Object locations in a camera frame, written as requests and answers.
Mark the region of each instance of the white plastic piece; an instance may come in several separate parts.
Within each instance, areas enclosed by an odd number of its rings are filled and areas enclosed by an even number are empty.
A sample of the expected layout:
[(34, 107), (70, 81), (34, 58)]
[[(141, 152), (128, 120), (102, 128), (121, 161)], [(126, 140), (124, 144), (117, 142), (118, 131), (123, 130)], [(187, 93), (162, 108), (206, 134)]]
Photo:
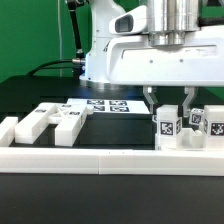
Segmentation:
[(98, 161), (88, 149), (1, 148), (0, 173), (98, 174)]
[(224, 150), (224, 106), (205, 106), (204, 142), (206, 150)]
[[(122, 31), (122, 26), (125, 26), (125, 29), (128, 28), (127, 18), (131, 18), (133, 23), (133, 28), (130, 31)], [(121, 32), (116, 31), (116, 23), (118, 23), (121, 26)], [(141, 33), (147, 28), (147, 7), (142, 5), (139, 6), (132, 11), (125, 13), (122, 16), (119, 16), (109, 23), (109, 29), (112, 34), (118, 34), (118, 35), (127, 35), (127, 34), (136, 34)]]
[(204, 120), (204, 110), (193, 108), (190, 112), (189, 124), (199, 126)]
[(177, 116), (178, 106), (163, 105), (157, 109), (157, 150), (161, 147), (179, 149), (182, 144), (182, 118)]
[(203, 133), (201, 131), (194, 131), (192, 128), (183, 128), (182, 136), (182, 150), (202, 149)]
[(159, 48), (150, 46), (148, 35), (114, 38), (107, 51), (108, 79), (120, 85), (223, 86), (223, 33), (224, 26), (202, 27), (187, 33), (182, 46)]
[(109, 151), (1, 148), (0, 173), (224, 176), (221, 151)]
[(73, 105), (55, 129), (55, 145), (72, 146), (88, 114), (86, 105)]
[(41, 103), (15, 127), (16, 143), (33, 144), (48, 126), (48, 116), (55, 113), (55, 103)]
[(0, 124), (0, 147), (8, 147), (15, 138), (18, 117), (6, 117)]

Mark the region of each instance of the black cable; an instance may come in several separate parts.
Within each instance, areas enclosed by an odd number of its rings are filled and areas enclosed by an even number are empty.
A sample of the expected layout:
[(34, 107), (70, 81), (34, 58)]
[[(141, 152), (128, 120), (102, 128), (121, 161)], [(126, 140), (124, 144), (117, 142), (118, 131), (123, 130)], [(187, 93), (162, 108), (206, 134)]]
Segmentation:
[(33, 76), (34, 73), (36, 73), (37, 71), (39, 71), (39, 70), (41, 70), (41, 69), (43, 69), (47, 66), (56, 65), (56, 64), (63, 64), (63, 63), (72, 63), (72, 59), (58, 60), (58, 61), (52, 61), (52, 62), (42, 64), (42, 65), (38, 66), (37, 68), (29, 71), (26, 75), (27, 76)]
[(29, 75), (29, 76), (33, 76), (36, 72), (39, 72), (41, 70), (51, 70), (51, 69), (74, 69), (75, 67), (71, 67), (71, 66), (66, 66), (66, 67), (46, 67), (46, 68), (38, 68), (36, 69), (36, 71), (32, 74), (32, 75)]

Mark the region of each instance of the white robot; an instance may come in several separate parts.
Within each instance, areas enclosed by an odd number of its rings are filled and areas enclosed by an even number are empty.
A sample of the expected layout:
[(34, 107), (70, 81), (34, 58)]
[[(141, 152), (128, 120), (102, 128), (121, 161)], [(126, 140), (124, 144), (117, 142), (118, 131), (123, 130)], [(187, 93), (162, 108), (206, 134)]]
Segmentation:
[[(128, 13), (113, 0), (88, 2), (93, 16), (92, 49), (81, 81), (97, 87), (143, 86), (151, 113), (157, 103), (155, 87), (183, 86), (187, 97), (182, 111), (173, 105), (157, 110), (156, 149), (223, 149), (224, 107), (206, 106), (205, 111), (191, 113), (189, 109), (197, 87), (224, 85), (224, 26), (199, 27), (202, 2), (141, 0)], [(182, 129), (180, 117), (189, 116), (198, 131)]]

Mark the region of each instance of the green background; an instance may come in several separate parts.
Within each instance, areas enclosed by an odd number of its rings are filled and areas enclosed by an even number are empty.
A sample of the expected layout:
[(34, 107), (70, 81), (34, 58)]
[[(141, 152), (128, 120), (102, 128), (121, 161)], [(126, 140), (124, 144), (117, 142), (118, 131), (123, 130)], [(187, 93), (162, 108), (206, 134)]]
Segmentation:
[[(129, 11), (138, 5), (138, 0), (115, 0)], [(61, 23), (63, 58), (75, 56), (75, 44), (69, 11), (61, 0)], [(202, 16), (224, 16), (222, 7), (204, 7)], [(80, 35), (83, 49), (91, 48), (91, 13), (85, 5), (78, 8)], [(0, 1), (0, 82), (14, 75), (25, 75), (45, 62), (58, 60), (58, 1), (57, 0), (1, 0)], [(49, 71), (39, 75), (48, 75)], [(72, 76), (63, 71), (63, 76)], [(209, 88), (224, 99), (223, 88)]]

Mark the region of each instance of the white block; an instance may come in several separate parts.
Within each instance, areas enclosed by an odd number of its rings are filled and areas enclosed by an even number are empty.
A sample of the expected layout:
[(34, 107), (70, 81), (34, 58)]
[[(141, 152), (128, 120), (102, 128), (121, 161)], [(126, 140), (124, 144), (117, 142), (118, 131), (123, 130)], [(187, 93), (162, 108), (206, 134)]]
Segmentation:
[(203, 147), (203, 133), (199, 130), (194, 131), (192, 128), (183, 128), (183, 148), (199, 149)]
[(86, 105), (73, 105), (55, 129), (55, 145), (71, 147), (87, 117)]
[(204, 119), (204, 110), (193, 108), (189, 117), (189, 124), (199, 126)]
[(1, 148), (0, 172), (98, 174), (95, 150)]
[(204, 141), (206, 150), (224, 150), (224, 106), (205, 106)]
[(41, 103), (18, 125), (16, 125), (16, 143), (33, 144), (48, 126), (48, 116), (55, 112), (55, 103)]
[(6, 117), (0, 124), (0, 147), (8, 147), (15, 138), (18, 117)]
[(164, 105), (157, 109), (156, 149), (181, 148), (182, 118), (178, 115), (178, 106)]

